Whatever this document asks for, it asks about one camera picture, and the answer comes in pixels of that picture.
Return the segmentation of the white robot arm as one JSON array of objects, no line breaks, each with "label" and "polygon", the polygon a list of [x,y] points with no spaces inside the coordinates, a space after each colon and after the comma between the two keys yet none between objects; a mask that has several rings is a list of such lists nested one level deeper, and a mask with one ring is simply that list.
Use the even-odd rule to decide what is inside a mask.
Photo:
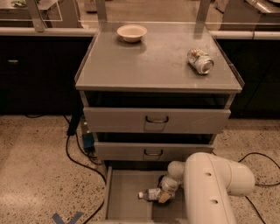
[{"label": "white robot arm", "polygon": [[246,165],[199,152],[169,163],[158,201],[165,203],[182,186],[188,224],[237,224],[229,198],[249,195],[255,184]]}]

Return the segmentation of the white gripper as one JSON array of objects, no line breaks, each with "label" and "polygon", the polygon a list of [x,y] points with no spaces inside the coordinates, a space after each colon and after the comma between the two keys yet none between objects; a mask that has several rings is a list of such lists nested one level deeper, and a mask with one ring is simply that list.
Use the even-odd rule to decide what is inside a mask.
[{"label": "white gripper", "polygon": [[157,187],[161,188],[161,195],[158,202],[164,204],[167,200],[174,198],[176,191],[181,185],[181,180],[176,180],[167,175],[161,175],[158,178]]}]

